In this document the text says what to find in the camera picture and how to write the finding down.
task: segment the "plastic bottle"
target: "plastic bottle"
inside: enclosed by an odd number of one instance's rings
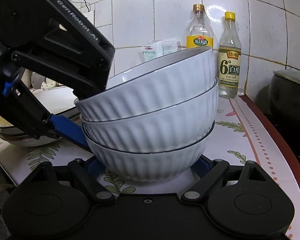
[[[193,18],[188,25],[186,48],[210,46],[213,48],[213,30],[207,21],[204,6],[193,5]]]
[[[235,14],[225,12],[225,20],[218,50],[219,96],[235,98],[239,85],[241,42],[235,27]]]

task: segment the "bottle cap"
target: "bottle cap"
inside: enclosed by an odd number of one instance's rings
[[[196,3],[193,5],[193,11],[203,11],[204,12],[204,6],[200,3]]]
[[[226,20],[234,20],[235,21],[235,13],[233,13],[233,12],[225,12],[225,19]]]

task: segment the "bottle label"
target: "bottle label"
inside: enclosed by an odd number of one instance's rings
[[[213,48],[213,38],[202,35],[187,36],[187,49],[209,46]]]
[[[236,49],[219,49],[219,83],[226,87],[237,88],[241,63],[241,51]]]

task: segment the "white packet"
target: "white packet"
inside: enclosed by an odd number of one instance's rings
[[[163,40],[163,55],[178,51],[178,42],[176,38]]]
[[[144,62],[163,56],[162,41],[150,41],[146,46],[141,47]]]

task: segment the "red table edge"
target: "red table edge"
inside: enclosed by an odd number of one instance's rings
[[[261,112],[261,110],[252,102],[252,100],[247,95],[240,96],[240,98],[248,105],[251,111],[266,128],[271,138],[276,143],[282,155],[286,159],[288,165],[290,166],[290,169],[292,170],[292,173],[300,188],[300,163],[298,162],[294,153],[290,149],[289,145],[282,138],[282,136],[276,130],[276,128],[271,124],[271,122],[266,118],[266,116]]]

